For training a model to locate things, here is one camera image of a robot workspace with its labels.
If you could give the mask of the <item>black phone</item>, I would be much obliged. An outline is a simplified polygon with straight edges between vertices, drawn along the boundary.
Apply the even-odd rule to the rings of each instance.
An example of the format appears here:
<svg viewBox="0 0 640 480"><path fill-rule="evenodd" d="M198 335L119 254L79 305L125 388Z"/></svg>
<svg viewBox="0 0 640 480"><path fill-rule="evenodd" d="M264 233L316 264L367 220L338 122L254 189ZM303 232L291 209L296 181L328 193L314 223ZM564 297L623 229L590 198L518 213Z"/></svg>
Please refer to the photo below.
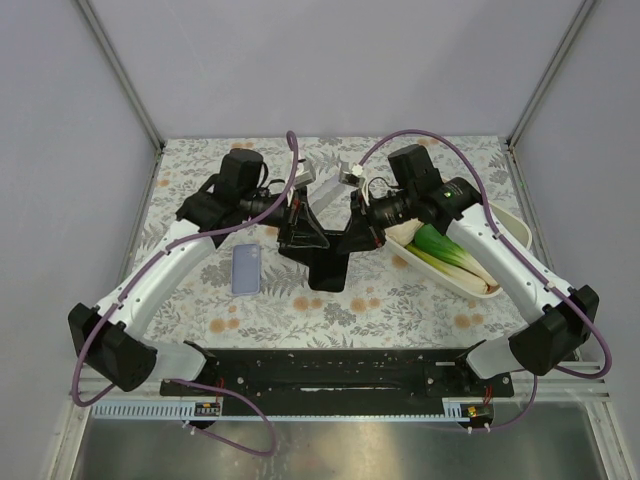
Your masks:
<svg viewBox="0 0 640 480"><path fill-rule="evenodd" d="M344 291L349 265L349 253L340 253L342 233L329 231L328 249L313 249L308 266L308 285L314 291L340 293Z"/></svg>

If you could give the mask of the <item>lilac phone case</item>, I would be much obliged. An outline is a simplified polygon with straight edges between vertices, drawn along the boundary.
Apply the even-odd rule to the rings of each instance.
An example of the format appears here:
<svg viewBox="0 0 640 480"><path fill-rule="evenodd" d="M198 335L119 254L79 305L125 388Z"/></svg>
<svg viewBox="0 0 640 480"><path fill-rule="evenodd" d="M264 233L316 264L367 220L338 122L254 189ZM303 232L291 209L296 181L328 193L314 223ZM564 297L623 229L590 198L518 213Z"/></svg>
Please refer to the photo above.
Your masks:
<svg viewBox="0 0 640 480"><path fill-rule="evenodd" d="M236 245L232 251L231 292L255 295L261 289L261 248L258 244Z"/></svg>

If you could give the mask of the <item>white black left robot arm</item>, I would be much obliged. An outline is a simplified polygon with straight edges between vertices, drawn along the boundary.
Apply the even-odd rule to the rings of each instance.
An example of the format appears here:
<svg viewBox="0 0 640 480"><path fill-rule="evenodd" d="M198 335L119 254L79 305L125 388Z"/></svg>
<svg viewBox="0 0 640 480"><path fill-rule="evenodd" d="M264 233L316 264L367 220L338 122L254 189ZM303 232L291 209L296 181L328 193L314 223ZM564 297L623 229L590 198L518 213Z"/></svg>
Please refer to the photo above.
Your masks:
<svg viewBox="0 0 640 480"><path fill-rule="evenodd" d="M269 191L274 181L261 154L230 150L123 282L94 306L79 303L71 309L68 324L78 368L91 367L123 392L151 380L193 381L202 373L206 357L196 345L147 341L145 332L181 281L230 234L258 223L286 223L305 210L301 194L316 172L297 145L290 149L292 168L279 194Z"/></svg>

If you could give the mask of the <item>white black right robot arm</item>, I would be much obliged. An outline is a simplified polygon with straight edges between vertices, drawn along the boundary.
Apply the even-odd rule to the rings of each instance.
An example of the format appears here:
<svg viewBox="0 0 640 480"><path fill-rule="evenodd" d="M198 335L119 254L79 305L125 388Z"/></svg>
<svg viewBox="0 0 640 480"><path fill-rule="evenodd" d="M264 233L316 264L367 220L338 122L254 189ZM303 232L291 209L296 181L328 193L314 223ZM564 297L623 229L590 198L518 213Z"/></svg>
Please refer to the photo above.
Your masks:
<svg viewBox="0 0 640 480"><path fill-rule="evenodd" d="M351 217L339 243L341 254L381 247L387 228L417 219L466 249L511 298L527 327L484 341L466 355L479 378L524 369L543 376L558 367L590 334L597 293L546 269L493 220L489 204L467 180L444 181L426 148L410 145L389 155L397 188L374 198L364 170L344 165L339 180L354 186Z"/></svg>

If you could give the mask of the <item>clear acrylic block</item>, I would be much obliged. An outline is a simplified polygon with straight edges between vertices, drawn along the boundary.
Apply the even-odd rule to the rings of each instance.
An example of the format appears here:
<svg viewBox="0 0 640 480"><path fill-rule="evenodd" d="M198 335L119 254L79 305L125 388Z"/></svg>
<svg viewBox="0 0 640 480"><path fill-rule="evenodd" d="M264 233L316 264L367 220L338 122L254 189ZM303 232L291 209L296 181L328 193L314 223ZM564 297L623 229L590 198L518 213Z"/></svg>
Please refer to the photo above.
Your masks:
<svg viewBox="0 0 640 480"><path fill-rule="evenodd" d="M335 174L308 195L311 210L316 215L320 214L343 195L346 187L345 174L342 172Z"/></svg>

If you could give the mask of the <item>white toy cabbage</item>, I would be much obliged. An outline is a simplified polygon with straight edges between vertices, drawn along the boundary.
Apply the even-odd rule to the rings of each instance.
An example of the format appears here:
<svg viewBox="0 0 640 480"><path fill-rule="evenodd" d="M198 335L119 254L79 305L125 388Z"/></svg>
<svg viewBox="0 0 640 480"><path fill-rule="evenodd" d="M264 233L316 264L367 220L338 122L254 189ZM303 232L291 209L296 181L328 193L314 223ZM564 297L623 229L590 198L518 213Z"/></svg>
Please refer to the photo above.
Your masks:
<svg viewBox="0 0 640 480"><path fill-rule="evenodd" d="M396 242L402 247L405 247L413 241L416 232L423 226L424 224L418 219L412 219L387 228L385 233L388 239Z"/></svg>

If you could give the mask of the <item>toy bok choy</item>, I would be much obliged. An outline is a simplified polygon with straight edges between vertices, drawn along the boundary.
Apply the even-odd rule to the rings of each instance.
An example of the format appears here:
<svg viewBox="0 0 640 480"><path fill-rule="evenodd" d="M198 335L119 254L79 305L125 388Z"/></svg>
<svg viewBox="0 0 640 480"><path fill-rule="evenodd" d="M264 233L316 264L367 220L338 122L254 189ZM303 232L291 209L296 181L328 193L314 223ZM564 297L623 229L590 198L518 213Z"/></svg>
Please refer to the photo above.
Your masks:
<svg viewBox="0 0 640 480"><path fill-rule="evenodd" d="M467 290L487 294L499 287L498 282L463 247L433 226L424 225L405 249L426 264Z"/></svg>

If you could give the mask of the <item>floral tablecloth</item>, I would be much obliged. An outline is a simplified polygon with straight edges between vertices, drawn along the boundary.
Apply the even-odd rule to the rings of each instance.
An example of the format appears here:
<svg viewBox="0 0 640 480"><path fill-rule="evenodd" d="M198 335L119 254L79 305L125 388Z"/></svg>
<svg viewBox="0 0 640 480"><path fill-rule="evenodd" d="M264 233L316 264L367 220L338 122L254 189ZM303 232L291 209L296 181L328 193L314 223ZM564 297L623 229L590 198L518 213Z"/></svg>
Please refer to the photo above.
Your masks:
<svg viewBox="0 0 640 480"><path fill-rule="evenodd" d="M479 173L494 204L524 219L516 186L497 136L448 137ZM318 187L331 188L339 162L357 162L377 142L373 137L307 137L299 140ZM473 177L446 146L428 137L389 142L366 164L369 174L393 182L388 153L405 145L427 147L444 178ZM219 171L232 148L264 156L269 178L286 179L291 153L283 138L170 139L165 145L146 218L138 234L134 267L141 264L175 219L183 201ZM394 255L389 244L351 256L346 286L340 293L315 292L307 270L277 252L277 231L253 226L227 238L199 263L152 318L144 339L166 343L190 340L208 348L456 348L501 337L526 326L504 293L467 300L442 287ZM231 293L232 249L261 246L261 290L249 296Z"/></svg>

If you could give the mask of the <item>white oval basket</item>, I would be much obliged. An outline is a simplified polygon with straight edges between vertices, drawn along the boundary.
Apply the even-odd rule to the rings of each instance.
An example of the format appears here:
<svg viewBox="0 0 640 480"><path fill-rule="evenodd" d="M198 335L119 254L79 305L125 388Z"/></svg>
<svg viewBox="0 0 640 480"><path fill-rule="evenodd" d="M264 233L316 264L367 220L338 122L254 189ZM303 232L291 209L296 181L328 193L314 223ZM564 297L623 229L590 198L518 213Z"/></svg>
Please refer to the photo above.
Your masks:
<svg viewBox="0 0 640 480"><path fill-rule="evenodd" d="M522 247L529 249L533 240L529 226L496 203L491 202L490 208L496 224L509 233ZM496 281L488 282L488 273L479 274L481 263L469 253L456 255L458 260L456 264L437 260L436 266L434 266L424 259L425 254L416 254L409 246L403 246L393 238L387 239L385 249L406 261L416 272L430 281L464 298L470 300L491 299L503 291Z"/></svg>

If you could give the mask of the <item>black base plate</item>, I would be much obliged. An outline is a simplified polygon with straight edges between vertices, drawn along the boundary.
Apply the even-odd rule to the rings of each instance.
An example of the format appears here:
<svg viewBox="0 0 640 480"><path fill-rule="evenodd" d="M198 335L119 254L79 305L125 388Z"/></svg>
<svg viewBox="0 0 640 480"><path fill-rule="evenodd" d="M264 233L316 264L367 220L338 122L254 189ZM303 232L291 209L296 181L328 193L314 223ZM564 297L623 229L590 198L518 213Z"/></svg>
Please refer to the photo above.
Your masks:
<svg viewBox="0 0 640 480"><path fill-rule="evenodd" d="M511 377L489 380L464 365L463 349L208 349L206 363L188 387L165 381L163 397L206 396L225 389L226 417L251 409L269 417L421 416L441 414L446 398L511 398Z"/></svg>

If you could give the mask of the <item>aluminium rail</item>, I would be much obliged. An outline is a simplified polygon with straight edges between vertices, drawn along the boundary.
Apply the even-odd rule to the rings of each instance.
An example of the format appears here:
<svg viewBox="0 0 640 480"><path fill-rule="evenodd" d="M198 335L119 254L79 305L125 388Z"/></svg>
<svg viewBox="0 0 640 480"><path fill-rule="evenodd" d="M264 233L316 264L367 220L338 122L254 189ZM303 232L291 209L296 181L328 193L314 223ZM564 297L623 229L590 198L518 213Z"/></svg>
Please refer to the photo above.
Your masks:
<svg viewBox="0 0 640 480"><path fill-rule="evenodd" d="M81 399L89 399L105 388L109 387L112 382L102 376L99 372L95 371L92 367L84 364L80 370L80 376L78 381L78 393ZM137 395L137 396L145 396L145 395L156 395L160 391L160 387L164 384L163 380L152 379L146 380L141 385L139 385L136 389L125 392L121 388L114 386L112 390L108 392L111 396L118 395Z"/></svg>

